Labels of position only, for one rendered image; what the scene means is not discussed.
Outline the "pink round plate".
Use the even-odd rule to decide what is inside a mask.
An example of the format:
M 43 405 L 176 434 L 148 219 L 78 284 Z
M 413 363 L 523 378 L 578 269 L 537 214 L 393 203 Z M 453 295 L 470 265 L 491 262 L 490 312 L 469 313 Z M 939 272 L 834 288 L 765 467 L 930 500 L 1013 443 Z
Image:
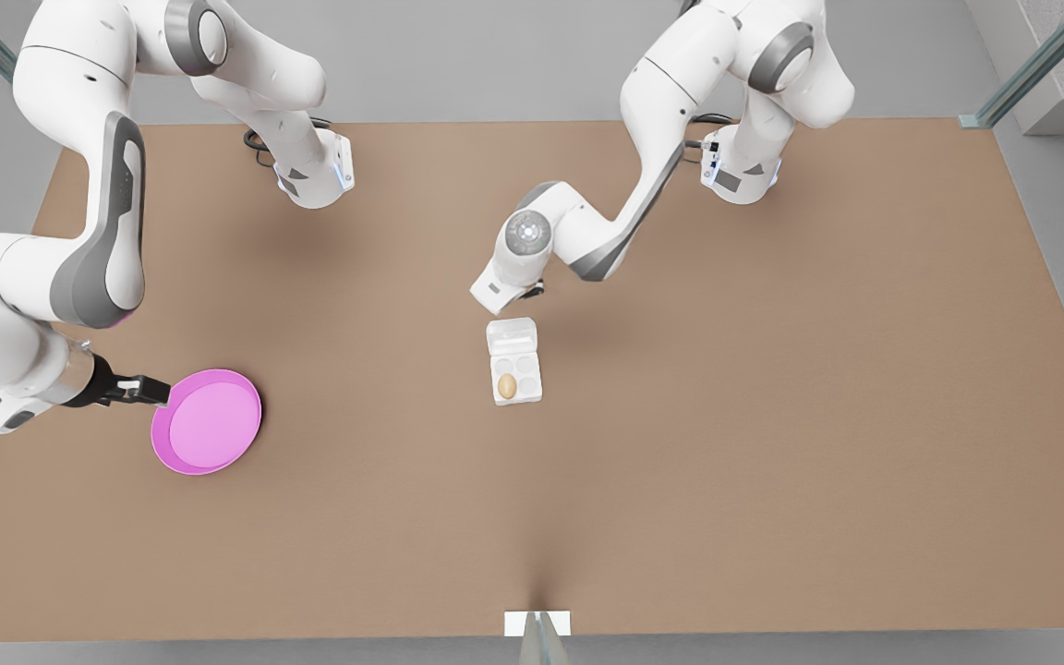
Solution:
M 257 438 L 261 417 L 260 393 L 244 375 L 212 368 L 186 376 L 153 413 L 153 454 L 176 473 L 225 470 Z

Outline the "white egg box lid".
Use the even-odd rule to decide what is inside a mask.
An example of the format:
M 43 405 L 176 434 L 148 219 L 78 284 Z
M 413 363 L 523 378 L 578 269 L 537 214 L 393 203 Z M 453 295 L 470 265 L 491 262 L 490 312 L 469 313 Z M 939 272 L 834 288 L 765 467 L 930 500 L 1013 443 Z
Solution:
M 492 320 L 486 327 L 487 349 L 491 358 L 518 358 L 536 354 L 538 351 L 538 328 L 534 320 L 522 319 Z

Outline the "white egg box base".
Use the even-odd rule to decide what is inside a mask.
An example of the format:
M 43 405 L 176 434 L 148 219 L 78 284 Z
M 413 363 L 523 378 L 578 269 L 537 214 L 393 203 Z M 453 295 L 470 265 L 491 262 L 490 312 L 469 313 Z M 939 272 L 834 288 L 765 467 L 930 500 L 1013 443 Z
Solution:
M 503 401 L 497 393 L 497 382 L 503 373 L 515 375 L 518 381 L 518 394 L 510 401 Z M 497 405 L 539 403 L 543 399 L 543 379 L 538 354 L 491 358 L 491 395 Z

